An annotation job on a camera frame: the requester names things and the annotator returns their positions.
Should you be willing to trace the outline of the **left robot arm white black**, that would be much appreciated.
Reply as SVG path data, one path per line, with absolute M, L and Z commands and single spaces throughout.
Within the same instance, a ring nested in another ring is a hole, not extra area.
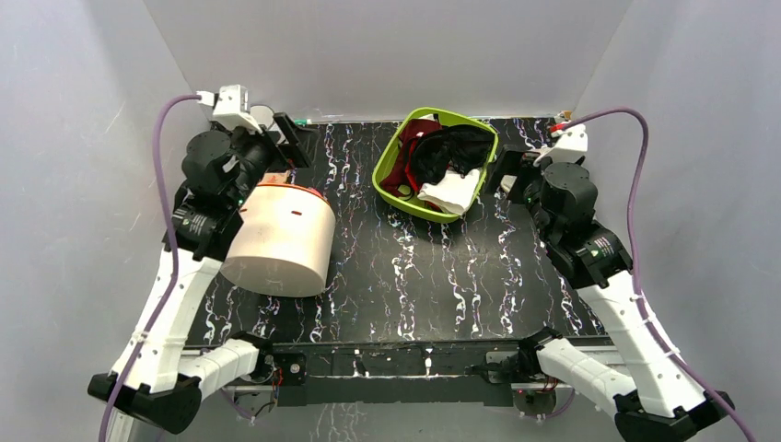
M 156 281 L 126 349 L 87 392 L 137 420 L 183 432 L 206 397 L 237 378 L 274 374 L 270 343 L 248 332 L 188 363 L 181 354 L 204 294 L 242 227 L 240 208 L 268 171 L 311 164 L 315 129 L 274 116 L 275 131 L 228 129 L 213 122 L 186 145 L 184 181 L 163 204 L 167 227 Z

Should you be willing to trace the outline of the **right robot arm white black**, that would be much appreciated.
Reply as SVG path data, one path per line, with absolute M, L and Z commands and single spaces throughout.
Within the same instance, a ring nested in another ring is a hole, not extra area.
M 508 199 L 532 216 L 554 268 L 598 317 L 624 362 L 617 371 L 544 327 L 513 355 L 487 354 L 470 371 L 491 383 L 559 380 L 609 415 L 626 441 L 685 441 L 734 408 L 676 363 L 678 350 L 633 286 L 633 262 L 614 232 L 596 220 L 598 191 L 580 161 L 504 149 L 487 186 L 514 182 Z

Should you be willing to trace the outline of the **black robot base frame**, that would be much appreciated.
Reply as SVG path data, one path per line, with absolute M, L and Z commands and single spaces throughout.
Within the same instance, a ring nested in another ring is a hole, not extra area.
M 568 385 L 519 363 L 519 341 L 274 343 L 252 381 L 233 381 L 238 394 L 274 392 L 283 407 L 481 403 L 516 410 L 539 422 L 567 410 Z

